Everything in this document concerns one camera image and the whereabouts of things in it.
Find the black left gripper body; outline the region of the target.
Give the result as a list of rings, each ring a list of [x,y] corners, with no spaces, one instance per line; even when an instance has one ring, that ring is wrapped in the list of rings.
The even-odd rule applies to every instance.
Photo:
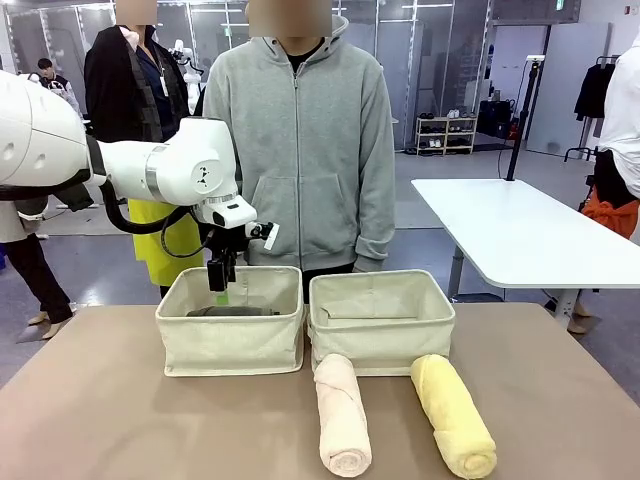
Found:
[[[205,248],[210,251],[209,261],[223,259],[235,263],[238,255],[246,250],[244,226],[224,229],[210,224],[200,224],[199,236]]]

